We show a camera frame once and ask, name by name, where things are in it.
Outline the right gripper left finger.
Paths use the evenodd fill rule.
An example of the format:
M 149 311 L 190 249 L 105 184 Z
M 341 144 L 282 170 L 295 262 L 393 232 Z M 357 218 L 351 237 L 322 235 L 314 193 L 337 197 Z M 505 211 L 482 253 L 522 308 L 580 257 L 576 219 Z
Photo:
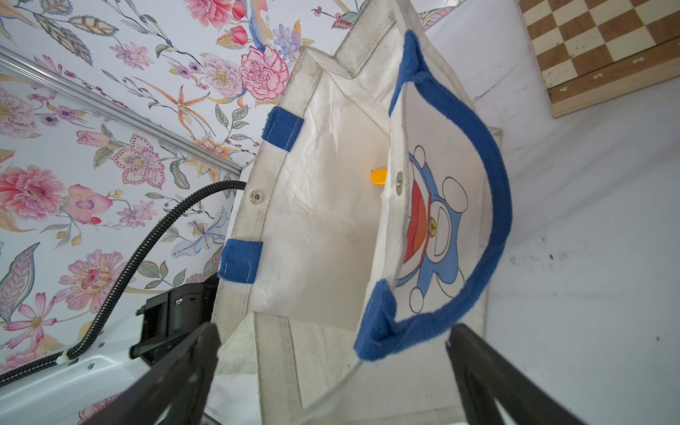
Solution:
M 79 423 L 216 424 L 205 407 L 220 343 L 212 322 L 199 324 L 123 393 L 81 411 Z

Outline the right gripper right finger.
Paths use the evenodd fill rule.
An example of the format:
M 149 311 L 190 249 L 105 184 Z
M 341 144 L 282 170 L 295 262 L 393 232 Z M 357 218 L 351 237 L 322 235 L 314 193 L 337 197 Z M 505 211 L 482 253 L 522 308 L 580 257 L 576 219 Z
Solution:
M 446 343 L 469 424 L 502 424 L 498 406 L 517 424 L 581 424 L 465 324 Z

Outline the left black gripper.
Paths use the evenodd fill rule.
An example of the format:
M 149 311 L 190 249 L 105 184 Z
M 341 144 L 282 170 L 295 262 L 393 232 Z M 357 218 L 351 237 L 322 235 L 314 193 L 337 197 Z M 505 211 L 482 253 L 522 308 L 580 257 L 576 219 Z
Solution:
M 152 366 L 195 329 L 210 322 L 218 284 L 186 283 L 148 299 L 136 312 L 143 323 L 140 341 L 130 348 L 131 359 L 142 358 Z

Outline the white Doraemon canvas pouch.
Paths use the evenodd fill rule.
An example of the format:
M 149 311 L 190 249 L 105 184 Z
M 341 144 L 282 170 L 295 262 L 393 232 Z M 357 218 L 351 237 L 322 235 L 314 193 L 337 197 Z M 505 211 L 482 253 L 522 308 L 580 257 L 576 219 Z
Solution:
M 444 337 L 483 331 L 512 201 L 501 131 L 413 5 L 369 1 L 334 55 L 304 49 L 262 138 L 222 253 L 218 374 L 258 391 L 261 424 L 463 423 Z

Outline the yellow slim art knife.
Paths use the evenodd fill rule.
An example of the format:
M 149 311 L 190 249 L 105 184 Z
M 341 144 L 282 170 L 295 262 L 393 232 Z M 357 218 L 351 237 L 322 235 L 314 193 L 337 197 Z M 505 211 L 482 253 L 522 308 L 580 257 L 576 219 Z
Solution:
M 388 170 L 386 168 L 375 169 L 370 174 L 371 182 L 376 186 L 384 186 L 387 182 Z

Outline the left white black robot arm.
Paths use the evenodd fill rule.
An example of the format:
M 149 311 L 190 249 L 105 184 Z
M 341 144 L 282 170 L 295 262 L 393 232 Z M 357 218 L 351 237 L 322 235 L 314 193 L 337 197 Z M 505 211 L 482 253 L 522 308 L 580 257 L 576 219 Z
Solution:
M 1 389 L 3 424 L 80 424 L 104 409 L 195 329 L 209 322 L 218 279 L 186 283 L 108 324 L 78 359 Z

